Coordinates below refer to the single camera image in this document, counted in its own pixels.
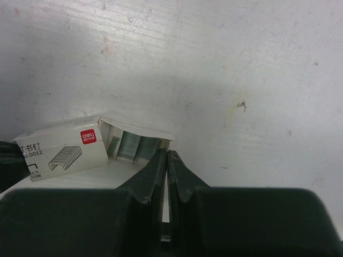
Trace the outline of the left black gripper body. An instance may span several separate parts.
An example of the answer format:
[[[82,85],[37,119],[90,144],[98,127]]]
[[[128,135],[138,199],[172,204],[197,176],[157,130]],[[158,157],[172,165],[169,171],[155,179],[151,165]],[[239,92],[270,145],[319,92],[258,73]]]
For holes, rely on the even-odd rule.
[[[29,176],[29,169],[20,148],[15,143],[1,141],[0,192]]]

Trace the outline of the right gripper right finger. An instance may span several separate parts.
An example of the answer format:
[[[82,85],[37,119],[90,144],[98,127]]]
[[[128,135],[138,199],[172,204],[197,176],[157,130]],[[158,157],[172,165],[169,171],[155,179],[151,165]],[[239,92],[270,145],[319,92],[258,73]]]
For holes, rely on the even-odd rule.
[[[320,198],[300,188],[211,187],[167,155],[175,256],[342,256]]]

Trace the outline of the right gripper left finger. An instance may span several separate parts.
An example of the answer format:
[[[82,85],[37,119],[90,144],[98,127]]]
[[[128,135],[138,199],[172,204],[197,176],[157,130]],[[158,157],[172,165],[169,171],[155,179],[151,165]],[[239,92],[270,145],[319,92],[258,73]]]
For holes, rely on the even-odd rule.
[[[116,189],[22,189],[1,200],[1,256],[157,256],[167,152]]]

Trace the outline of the small strip of staples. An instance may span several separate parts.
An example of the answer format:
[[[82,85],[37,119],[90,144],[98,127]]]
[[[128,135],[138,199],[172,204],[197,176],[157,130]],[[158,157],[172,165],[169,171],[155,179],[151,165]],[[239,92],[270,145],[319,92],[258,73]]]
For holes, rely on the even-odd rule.
[[[139,135],[124,131],[117,157],[134,162],[133,159],[138,148],[140,137]]]

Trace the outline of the staple box with red dot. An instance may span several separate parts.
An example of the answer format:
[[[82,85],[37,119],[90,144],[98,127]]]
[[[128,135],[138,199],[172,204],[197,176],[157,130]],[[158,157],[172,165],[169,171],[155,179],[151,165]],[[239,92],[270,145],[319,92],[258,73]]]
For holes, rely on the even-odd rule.
[[[100,116],[24,133],[20,148],[32,182],[104,166],[110,125]]]

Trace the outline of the open white staple box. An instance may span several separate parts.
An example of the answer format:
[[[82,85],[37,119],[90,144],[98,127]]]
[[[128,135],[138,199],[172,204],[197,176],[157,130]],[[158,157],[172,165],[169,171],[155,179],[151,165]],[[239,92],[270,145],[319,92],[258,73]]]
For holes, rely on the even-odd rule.
[[[100,131],[109,159],[147,164],[158,149],[168,150],[174,136],[167,130],[120,112],[100,115]]]

